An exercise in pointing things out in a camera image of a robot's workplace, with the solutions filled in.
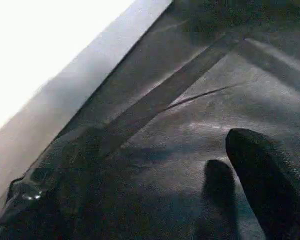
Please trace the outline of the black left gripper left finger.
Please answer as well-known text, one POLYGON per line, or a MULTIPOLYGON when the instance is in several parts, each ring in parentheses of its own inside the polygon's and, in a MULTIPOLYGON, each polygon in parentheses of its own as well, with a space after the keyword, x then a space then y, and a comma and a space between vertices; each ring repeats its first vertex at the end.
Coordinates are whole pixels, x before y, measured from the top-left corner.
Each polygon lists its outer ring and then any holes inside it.
POLYGON ((0 240, 71 240, 82 218, 101 131, 83 126, 56 138, 0 208, 0 240))

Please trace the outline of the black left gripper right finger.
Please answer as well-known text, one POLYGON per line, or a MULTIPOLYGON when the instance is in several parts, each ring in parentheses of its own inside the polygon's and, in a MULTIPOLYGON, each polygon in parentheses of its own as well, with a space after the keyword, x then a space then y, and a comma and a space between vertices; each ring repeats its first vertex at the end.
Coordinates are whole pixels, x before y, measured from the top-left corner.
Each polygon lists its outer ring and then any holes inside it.
POLYGON ((226 154, 268 240, 300 240, 300 160, 278 140, 232 128, 226 154))

